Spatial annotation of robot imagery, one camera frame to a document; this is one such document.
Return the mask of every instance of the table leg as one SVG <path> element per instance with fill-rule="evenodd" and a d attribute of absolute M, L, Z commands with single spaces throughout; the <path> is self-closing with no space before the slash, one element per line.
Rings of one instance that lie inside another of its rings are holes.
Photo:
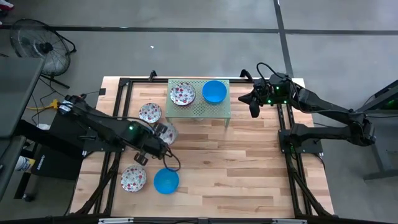
<path fill-rule="evenodd" d="M 228 128 L 230 118 L 225 119 L 225 128 Z"/>

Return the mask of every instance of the fan grille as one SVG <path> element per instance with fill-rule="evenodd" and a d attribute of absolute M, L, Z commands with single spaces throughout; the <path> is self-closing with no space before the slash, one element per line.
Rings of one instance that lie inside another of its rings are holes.
<path fill-rule="evenodd" d="M 68 46 L 48 25 L 32 19 L 21 19 L 12 25 L 10 41 L 19 57 L 44 60 L 43 75 L 59 76 L 68 70 Z"/>

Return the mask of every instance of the green perforated stand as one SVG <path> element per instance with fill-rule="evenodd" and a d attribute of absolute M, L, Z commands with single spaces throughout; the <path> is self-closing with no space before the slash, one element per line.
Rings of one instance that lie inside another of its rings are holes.
<path fill-rule="evenodd" d="M 206 102 L 201 93 L 204 84 L 210 80 L 202 79 L 169 79 L 167 85 L 166 119 L 170 118 L 223 118 L 226 119 L 226 126 L 231 118 L 231 100 L 229 98 L 229 80 L 218 80 L 226 89 L 225 99 L 218 105 L 211 105 Z M 195 89 L 195 99 L 187 106 L 179 106 L 170 99 L 170 90 L 181 82 L 191 84 Z"/>

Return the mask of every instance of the desk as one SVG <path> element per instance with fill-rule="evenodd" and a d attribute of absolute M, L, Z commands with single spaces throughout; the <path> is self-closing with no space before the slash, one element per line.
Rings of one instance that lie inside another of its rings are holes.
<path fill-rule="evenodd" d="M 0 58 L 0 200 L 4 195 L 25 138 L 15 135 L 43 67 L 41 58 Z"/>
<path fill-rule="evenodd" d="M 120 77 L 104 77 L 97 110 L 113 113 Z M 303 86 L 303 80 L 295 82 Z M 122 172 L 135 164 L 135 151 L 128 149 L 121 156 L 118 180 L 114 193 L 113 217 L 229 217 L 277 218 L 293 217 L 292 200 L 284 155 L 279 150 L 277 131 L 279 120 L 276 106 L 264 106 L 258 118 L 251 118 L 249 106 L 238 97 L 249 93 L 252 84 L 230 84 L 231 121 L 228 129 L 224 121 L 204 119 L 173 119 L 179 131 L 172 145 L 173 153 L 181 160 L 178 172 L 180 185 L 172 195 L 156 192 L 153 179 L 163 168 L 162 161 L 150 159 L 145 166 L 147 183 L 142 190 L 129 193 L 120 186 Z M 167 97 L 166 83 L 135 83 L 132 88 L 129 116 L 137 116 L 140 107 L 157 103 L 163 111 Z M 123 93 L 119 115 L 123 111 Z M 313 126 L 310 114 L 294 110 L 296 123 Z M 160 122 L 166 122 L 164 114 Z M 82 165 L 76 185 L 71 212 L 88 200 L 98 185 L 104 153 L 94 152 Z M 307 184 L 317 200 L 333 213 L 328 184 L 321 162 L 313 155 L 303 154 Z M 167 161 L 176 166 L 172 159 Z M 297 191 L 302 201 L 302 193 Z M 104 191 L 104 209 L 108 188 Z"/>

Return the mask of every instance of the yellow cable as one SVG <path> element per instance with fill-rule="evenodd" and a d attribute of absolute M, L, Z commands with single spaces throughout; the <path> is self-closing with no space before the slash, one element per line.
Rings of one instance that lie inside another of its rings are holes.
<path fill-rule="evenodd" d="M 30 107 L 26 107 L 26 109 L 30 109 L 30 110 L 44 110 L 44 109 L 48 109 L 48 108 L 52 108 L 52 106 L 45 106 L 43 108 L 30 108 Z"/>
<path fill-rule="evenodd" d="M 54 108 L 54 109 L 58 109 L 58 103 L 59 101 L 57 99 L 52 100 L 52 103 L 48 106 L 45 107 L 41 107 L 41 108 L 31 108 L 31 107 L 26 107 L 26 109 L 29 110 L 45 110 L 45 109 L 49 109 L 49 108 Z"/>

